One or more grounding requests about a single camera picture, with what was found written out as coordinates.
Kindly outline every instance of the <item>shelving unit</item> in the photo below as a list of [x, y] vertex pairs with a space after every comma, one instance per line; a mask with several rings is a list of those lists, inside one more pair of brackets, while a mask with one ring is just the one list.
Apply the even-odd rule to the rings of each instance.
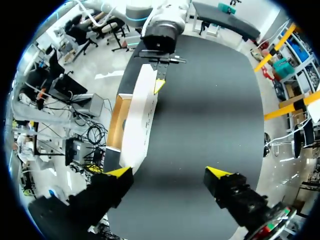
[[[287, 31], [288, 27], [284, 26], [280, 33], [274, 38], [274, 40], [269, 45], [269, 51], [273, 46], [275, 46], [280, 39], [282, 38], [282, 33], [284, 31]], [[299, 46], [299, 48], [302, 51], [305, 51], [307, 54], [307, 59], [302, 61], [299, 57], [299, 54], [295, 51], [294, 47], [291, 45], [293, 41], [296, 45]], [[317, 69], [317, 66], [319, 66], [319, 60], [316, 58], [315, 54], [312, 52], [312, 50], [309, 48], [307, 44], [305, 44], [299, 36], [297, 36], [295, 33], [291, 34], [291, 37], [285, 41], [284, 45], [280, 48], [279, 52], [281, 55], [285, 58], [291, 58], [293, 59], [297, 66], [294, 67], [294, 73], [289, 74], [287, 77], [282, 79], [280, 81], [284, 96], [286, 100], [289, 100], [289, 93], [286, 88], [286, 84], [291, 83], [297, 83], [297, 87], [299, 88], [301, 94], [308, 95], [310, 92], [315, 93], [318, 86], [315, 86], [312, 78], [314, 80], [314, 77], [317, 77], [318, 80], [320, 80], [320, 73]], [[292, 132], [295, 127], [295, 121], [294, 121], [294, 114], [290, 113], [288, 114], [288, 122], [289, 122], [289, 129], [287, 132]], [[313, 128], [316, 130], [319, 128], [320, 123], [314, 123]]]
[[[282, 30], [280, 31], [280, 33], [270, 43], [269, 50], [272, 48], [273, 45], [276, 45], [280, 41], [280, 39], [282, 38], [282, 33], [286, 30], [288, 30], [288, 27], [284, 26], [282, 28]], [[294, 73], [290, 74], [287, 77], [285, 77], [284, 79], [282, 79], [281, 83], [284, 84], [285, 82], [297, 81], [302, 94], [307, 94], [309, 91], [314, 93], [318, 86], [313, 85], [312, 80], [311, 80], [309, 73], [307, 71], [307, 68], [311, 67], [313, 69], [313, 72], [315, 72], [316, 76], [320, 80], [320, 73], [316, 67], [316, 64], [317, 65], [319, 64], [318, 59], [316, 58], [314, 53], [311, 51], [311, 49], [308, 49], [308, 47], [306, 47], [306, 44], [301, 39], [299, 39], [296, 36], [296, 34], [292, 33], [291, 37], [307, 53], [308, 58], [304, 61], [301, 61], [300, 57], [298, 56], [298, 54], [296, 53], [294, 48], [290, 45], [290, 43], [288, 41], [285, 41], [284, 46], [279, 50], [279, 52], [281, 53], [281, 51], [284, 51], [284, 48], [287, 48], [290, 51], [290, 53], [292, 54], [293, 58], [297, 61], [298, 66], [296, 66], [294, 68]]]

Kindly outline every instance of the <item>person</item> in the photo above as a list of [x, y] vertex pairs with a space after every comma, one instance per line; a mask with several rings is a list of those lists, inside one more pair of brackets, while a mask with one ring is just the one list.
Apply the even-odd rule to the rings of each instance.
[[17, 156], [23, 162], [24, 166], [28, 165], [30, 161], [34, 161], [39, 166], [40, 170], [55, 170], [55, 166], [52, 161], [43, 161], [40, 156], [35, 155], [33, 139], [25, 133], [21, 133], [18, 136], [16, 142], [12, 146], [12, 149], [17, 151]]

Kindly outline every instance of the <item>desk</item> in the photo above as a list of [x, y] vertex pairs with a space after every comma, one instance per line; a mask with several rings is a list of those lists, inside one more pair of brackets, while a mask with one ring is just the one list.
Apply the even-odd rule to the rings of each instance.
[[255, 40], [260, 35], [260, 31], [251, 23], [241, 20], [232, 14], [222, 12], [215, 6], [196, 1], [193, 1], [192, 4], [195, 8], [193, 31], [195, 31], [197, 18], [201, 21], [230, 29], [242, 36], [243, 41], [240, 42], [238, 49], [241, 49], [242, 43], [246, 42], [248, 39]]
[[[142, 64], [135, 49], [119, 93], [132, 94]], [[205, 167], [240, 172], [256, 189], [264, 153], [258, 82], [240, 52], [206, 39], [179, 36], [160, 90], [147, 157], [117, 209], [111, 231], [129, 240], [227, 240], [238, 225], [203, 184]]]

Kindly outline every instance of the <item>red object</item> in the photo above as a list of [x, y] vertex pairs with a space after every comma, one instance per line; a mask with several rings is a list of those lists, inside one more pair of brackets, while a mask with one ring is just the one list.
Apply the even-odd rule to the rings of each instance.
[[267, 49], [268, 47], [269, 47], [269, 42], [266, 41], [259, 47], [259, 49], [264, 50], [264, 49]]
[[266, 78], [268, 78], [270, 80], [273, 80], [275, 78], [274, 76], [271, 76], [268, 73], [268, 70], [267, 70], [267, 68], [265, 66], [263, 66], [261, 69], [262, 69], [263, 76], [265, 76]]

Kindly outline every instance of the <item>dark gray mat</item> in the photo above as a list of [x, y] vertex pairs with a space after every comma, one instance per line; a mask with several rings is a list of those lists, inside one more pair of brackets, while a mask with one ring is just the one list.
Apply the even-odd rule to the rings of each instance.
[[[136, 54], [122, 86], [132, 83], [133, 68], [139, 72]], [[216, 42], [183, 35], [176, 54], [187, 63], [169, 66], [147, 157], [108, 213], [111, 231], [129, 240], [227, 240], [238, 225], [217, 206], [203, 177], [211, 166], [240, 172], [257, 187], [264, 151], [258, 83], [243, 54]]]

